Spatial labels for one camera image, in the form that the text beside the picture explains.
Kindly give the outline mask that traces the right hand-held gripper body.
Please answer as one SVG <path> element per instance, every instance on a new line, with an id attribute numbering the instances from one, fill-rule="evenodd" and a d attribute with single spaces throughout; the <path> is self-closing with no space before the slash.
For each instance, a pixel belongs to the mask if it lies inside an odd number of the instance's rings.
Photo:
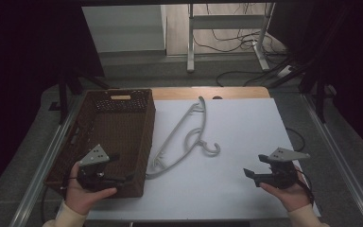
<path id="1" fill-rule="evenodd" d="M 276 186 L 286 189 L 298 180 L 294 161 L 309 159 L 310 155 L 287 148 L 276 148 L 268 157 Z"/>

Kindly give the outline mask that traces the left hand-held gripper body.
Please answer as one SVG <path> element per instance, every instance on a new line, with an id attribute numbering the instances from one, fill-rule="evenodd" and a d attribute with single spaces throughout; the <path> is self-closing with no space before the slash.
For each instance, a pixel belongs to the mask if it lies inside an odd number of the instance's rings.
<path id="1" fill-rule="evenodd" d="M 92 148 L 80 161 L 77 180 L 83 189 L 89 191 L 100 191 L 116 187 L 116 181 L 105 176 L 108 154 L 100 145 Z"/>

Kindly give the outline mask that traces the person's right hand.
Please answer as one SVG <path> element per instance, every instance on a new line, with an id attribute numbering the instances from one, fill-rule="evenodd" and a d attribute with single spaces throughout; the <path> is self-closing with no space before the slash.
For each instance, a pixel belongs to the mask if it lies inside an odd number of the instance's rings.
<path id="1" fill-rule="evenodd" d="M 310 204 L 307 193 L 297 183 L 287 189 L 279 189 L 267 183 L 260 183 L 260 187 L 276 197 L 287 212 L 293 212 Z"/>

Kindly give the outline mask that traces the person's left hand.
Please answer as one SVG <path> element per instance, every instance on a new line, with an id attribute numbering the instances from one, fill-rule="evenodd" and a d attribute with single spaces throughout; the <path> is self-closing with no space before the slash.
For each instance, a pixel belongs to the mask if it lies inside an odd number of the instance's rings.
<path id="1" fill-rule="evenodd" d="M 82 188 L 78 177 L 79 163 L 75 163 L 70 172 L 68 180 L 65 204 L 80 215 L 87 215 L 94 204 L 117 193 L 117 189 L 107 188 L 97 192 L 90 192 Z"/>

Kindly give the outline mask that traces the brown wicker basket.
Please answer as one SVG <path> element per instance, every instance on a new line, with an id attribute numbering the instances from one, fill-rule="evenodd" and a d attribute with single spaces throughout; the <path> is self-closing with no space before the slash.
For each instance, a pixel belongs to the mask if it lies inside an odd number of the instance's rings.
<path id="1" fill-rule="evenodd" d="M 113 180 L 113 177 L 134 174 L 131 182 L 116 183 L 114 196 L 117 199 L 141 197 L 155 113 L 150 89 L 87 92 L 44 184 L 62 192 L 73 164 L 100 145 L 108 155 L 120 154 L 119 160 L 106 165 L 107 178 Z"/>

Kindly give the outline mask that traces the white table mat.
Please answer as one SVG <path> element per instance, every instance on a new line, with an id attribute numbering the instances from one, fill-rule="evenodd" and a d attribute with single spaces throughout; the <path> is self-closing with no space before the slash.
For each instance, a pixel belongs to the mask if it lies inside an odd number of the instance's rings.
<path id="1" fill-rule="evenodd" d="M 158 100 L 152 148 L 158 150 L 185 112 L 189 100 Z M 285 125 L 271 98 L 208 100 L 202 139 L 221 152 L 209 156 L 195 147 L 165 174 L 147 180 L 140 198 L 104 200 L 90 212 L 91 219 L 124 221 L 250 220 L 285 218 L 286 211 L 273 196 L 257 187 L 244 168 L 267 173 L 260 154 L 291 148 Z M 201 122 L 193 113 L 165 149 L 164 161 L 182 155 L 184 136 Z"/>

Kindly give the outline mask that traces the black metal stand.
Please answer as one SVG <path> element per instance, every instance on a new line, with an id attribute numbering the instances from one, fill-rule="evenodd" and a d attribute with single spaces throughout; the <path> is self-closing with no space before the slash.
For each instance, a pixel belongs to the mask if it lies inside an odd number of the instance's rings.
<path id="1" fill-rule="evenodd" d="M 306 73 L 299 84 L 299 91 L 302 94 L 310 94 L 315 90 L 313 98 L 315 99 L 315 113 L 321 123 L 325 123 L 324 117 L 324 99 L 330 97 L 325 92 L 327 79 L 324 73 Z"/>
<path id="2" fill-rule="evenodd" d="M 67 91 L 70 91 L 73 95 L 81 95 L 84 91 L 80 78 L 89 80 L 91 83 L 97 85 L 98 87 L 109 90 L 111 86 L 97 77 L 88 75 L 87 73 L 81 71 L 78 68 L 64 69 L 58 75 L 58 85 L 59 85 L 59 95 L 60 99 L 58 102 L 52 102 L 49 108 L 50 111 L 60 112 L 61 125 L 68 115 L 68 101 L 67 101 Z"/>

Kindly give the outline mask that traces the grey plastic clothes hanger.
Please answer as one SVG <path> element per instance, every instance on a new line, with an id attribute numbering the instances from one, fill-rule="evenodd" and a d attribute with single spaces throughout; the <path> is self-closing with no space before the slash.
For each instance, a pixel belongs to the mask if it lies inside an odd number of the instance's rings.
<path id="1" fill-rule="evenodd" d="M 202 114 L 200 125 L 197 128 L 193 128 L 190 130 L 185 136 L 182 145 L 182 154 L 179 158 L 177 158 L 173 163 L 167 164 L 164 161 L 165 149 L 168 147 L 170 141 L 175 136 L 178 129 L 182 126 L 182 124 L 186 121 L 186 119 L 192 115 L 193 113 Z M 208 143 L 202 139 L 202 135 L 206 128 L 207 123 L 207 108 L 205 99 L 200 96 L 198 101 L 193 103 L 189 109 L 185 112 L 185 114 L 181 117 L 177 125 L 174 129 L 169 133 L 164 142 L 160 145 L 159 149 L 154 154 L 150 167 L 152 171 L 146 172 L 146 177 L 148 179 L 157 178 L 170 169 L 179 164 L 195 147 L 202 147 L 204 151 L 207 152 L 209 156 L 217 156 L 221 152 L 220 145 L 218 143 L 214 143 L 215 148 L 211 149 L 208 147 Z"/>

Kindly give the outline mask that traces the white power strip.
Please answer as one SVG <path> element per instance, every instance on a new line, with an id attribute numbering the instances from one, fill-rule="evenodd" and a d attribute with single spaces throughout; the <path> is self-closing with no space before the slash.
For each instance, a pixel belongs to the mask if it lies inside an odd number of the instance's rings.
<path id="1" fill-rule="evenodd" d="M 287 65 L 284 69 L 282 69 L 278 74 L 277 77 L 278 78 L 283 78 L 286 75 L 288 75 L 289 73 L 291 73 L 294 70 L 294 67 L 291 65 Z"/>

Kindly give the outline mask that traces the white cabinet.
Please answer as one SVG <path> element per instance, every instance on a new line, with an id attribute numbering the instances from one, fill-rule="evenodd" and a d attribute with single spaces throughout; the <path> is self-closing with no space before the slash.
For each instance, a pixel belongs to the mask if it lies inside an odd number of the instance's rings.
<path id="1" fill-rule="evenodd" d="M 83 7 L 98 53 L 164 51 L 164 7 Z"/>

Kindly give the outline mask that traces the grey metal floor rail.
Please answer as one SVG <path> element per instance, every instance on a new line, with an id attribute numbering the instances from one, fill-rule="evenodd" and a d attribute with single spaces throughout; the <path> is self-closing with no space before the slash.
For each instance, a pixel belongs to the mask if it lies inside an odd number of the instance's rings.
<path id="1" fill-rule="evenodd" d="M 38 155 L 38 164 L 25 173 L 25 176 L 30 177 L 30 181 L 9 227 L 26 227 L 33 210 L 40 210 L 37 202 L 39 198 L 43 197 L 43 192 L 46 189 L 43 181 L 59 153 L 61 143 L 70 129 L 71 121 L 75 116 L 79 103 L 80 98 L 78 96 L 72 96 L 69 99 L 69 114 L 62 123 L 60 122 L 61 114 L 59 111 L 47 110 L 42 118 L 45 125 L 39 127 L 36 132 L 31 133 L 32 136 L 35 136 L 31 138 L 31 141 L 38 142 L 38 145 L 30 149 L 34 154 Z"/>
<path id="2" fill-rule="evenodd" d="M 312 100 L 311 95 L 302 95 L 302 100 L 363 217 L 363 186 L 349 167 L 340 146 L 337 144 L 327 124 L 323 123 L 318 117 L 316 104 Z"/>

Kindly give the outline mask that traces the white metal desk frame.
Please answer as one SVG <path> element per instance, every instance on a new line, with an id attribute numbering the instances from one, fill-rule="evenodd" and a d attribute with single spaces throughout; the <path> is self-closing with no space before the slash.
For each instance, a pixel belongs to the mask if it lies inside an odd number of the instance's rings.
<path id="1" fill-rule="evenodd" d="M 265 6 L 265 12 L 253 15 L 195 15 L 194 5 L 188 5 L 188 49 L 187 49 L 187 72 L 195 70 L 194 53 L 194 31 L 203 29 L 258 29 L 259 37 L 253 41 L 253 51 L 263 71 L 268 71 L 269 66 L 263 52 L 263 41 L 268 30 L 273 3 Z"/>

